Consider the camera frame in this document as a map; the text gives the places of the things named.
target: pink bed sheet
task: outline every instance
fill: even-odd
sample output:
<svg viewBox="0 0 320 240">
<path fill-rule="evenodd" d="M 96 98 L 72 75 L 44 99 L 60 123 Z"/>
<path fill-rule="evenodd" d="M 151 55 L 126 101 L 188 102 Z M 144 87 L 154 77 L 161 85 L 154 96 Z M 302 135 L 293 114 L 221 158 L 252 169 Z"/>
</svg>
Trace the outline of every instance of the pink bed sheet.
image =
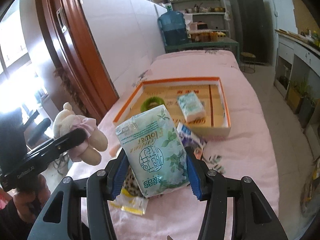
<svg viewBox="0 0 320 240">
<path fill-rule="evenodd" d="M 159 56 L 151 65 L 148 79 L 175 77 L 219 76 L 227 98 L 231 118 L 231 131 L 227 138 L 209 141 L 204 157 L 219 154 L 225 177 L 241 179 L 250 176 L 258 185 L 271 207 L 278 214 L 278 171 L 270 133 L 257 95 L 239 70 L 231 52 L 220 50 L 213 54 L 204 51 L 186 51 Z M 106 114 L 99 129 L 109 140 L 102 162 L 89 166 L 74 163 L 68 175 L 74 179 L 85 178 L 103 169 L 119 148 L 112 123 L 115 115 L 130 95 L 121 97 Z M 201 227 L 206 202 L 199 202 L 191 187 L 169 194 L 152 197 L 146 214 L 132 215 L 109 205 L 118 239 L 163 239 L 170 235 L 174 240 L 195 240 Z M 232 200 L 228 200 L 225 239 L 232 230 Z M 87 222 L 86 199 L 82 199 L 82 219 Z"/>
</svg>

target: drawer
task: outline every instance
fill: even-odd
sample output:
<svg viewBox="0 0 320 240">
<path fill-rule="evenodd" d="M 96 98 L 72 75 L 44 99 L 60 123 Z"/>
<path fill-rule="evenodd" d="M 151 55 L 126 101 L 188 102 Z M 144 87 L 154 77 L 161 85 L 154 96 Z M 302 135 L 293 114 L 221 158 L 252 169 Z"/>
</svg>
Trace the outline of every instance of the drawer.
<svg viewBox="0 0 320 240">
<path fill-rule="evenodd" d="M 288 61 L 291 65 L 293 62 L 293 49 L 289 48 L 288 46 L 279 43 L 279 56 L 286 61 Z"/>
<path fill-rule="evenodd" d="M 308 65 L 320 76 L 320 59 L 313 53 L 310 53 Z"/>
<path fill-rule="evenodd" d="M 310 66 L 310 51 L 308 51 L 303 46 L 296 43 L 294 45 L 294 53 L 297 55 L 300 59 L 302 59 L 308 66 Z"/>
<path fill-rule="evenodd" d="M 288 46 L 289 48 L 293 49 L 295 41 L 290 40 L 288 38 L 285 38 L 285 37 L 279 35 L 279 43 L 282 43 L 282 44 Z"/>
</svg>

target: hand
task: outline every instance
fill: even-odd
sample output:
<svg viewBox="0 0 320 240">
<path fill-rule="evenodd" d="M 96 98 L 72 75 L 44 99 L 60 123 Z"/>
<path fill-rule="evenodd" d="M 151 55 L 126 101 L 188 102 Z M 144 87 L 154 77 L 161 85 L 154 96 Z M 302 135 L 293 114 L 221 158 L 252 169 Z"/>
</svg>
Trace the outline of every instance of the hand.
<svg viewBox="0 0 320 240">
<path fill-rule="evenodd" d="M 47 186 L 46 179 L 41 174 L 38 175 L 39 193 L 38 199 L 43 208 L 47 200 L 49 199 L 51 192 Z M 29 204 L 36 199 L 35 192 L 19 192 L 13 196 L 14 205 L 17 208 L 17 212 L 22 221 L 33 224 L 36 221 L 36 216 L 30 212 Z"/>
</svg>

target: wooden door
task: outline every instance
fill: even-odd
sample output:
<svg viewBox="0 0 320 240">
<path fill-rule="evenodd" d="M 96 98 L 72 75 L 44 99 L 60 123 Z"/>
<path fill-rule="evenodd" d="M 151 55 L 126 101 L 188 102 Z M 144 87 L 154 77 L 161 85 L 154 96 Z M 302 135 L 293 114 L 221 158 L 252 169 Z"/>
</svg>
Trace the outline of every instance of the wooden door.
<svg viewBox="0 0 320 240">
<path fill-rule="evenodd" d="M 65 88 L 100 122 L 118 94 L 96 49 L 80 0 L 36 0 L 40 28 Z"/>
</svg>

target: blue gripper pad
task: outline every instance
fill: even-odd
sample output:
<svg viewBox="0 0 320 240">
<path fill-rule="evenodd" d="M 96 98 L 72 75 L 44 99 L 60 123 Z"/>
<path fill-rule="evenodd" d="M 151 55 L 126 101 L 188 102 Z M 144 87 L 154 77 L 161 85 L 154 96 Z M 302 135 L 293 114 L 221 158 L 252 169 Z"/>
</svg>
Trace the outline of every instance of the blue gripper pad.
<svg viewBox="0 0 320 240">
<path fill-rule="evenodd" d="M 195 195 L 197 199 L 200 200 L 202 198 L 200 178 L 196 171 L 196 167 L 194 166 L 194 163 L 192 161 L 192 157 L 190 157 L 189 154 L 187 154 L 187 167 L 188 167 L 188 177 L 189 177 L 193 195 Z"/>
<path fill-rule="evenodd" d="M 112 181 L 111 195 L 114 199 L 116 199 L 116 197 L 121 193 L 122 185 L 129 168 L 129 161 L 128 161 L 127 155 L 125 153 L 122 154 L 122 151 L 121 151 L 118 158 L 119 157 L 122 157 L 122 160 L 118 166 L 118 169 L 115 175 L 113 176 L 113 181 Z"/>
</svg>

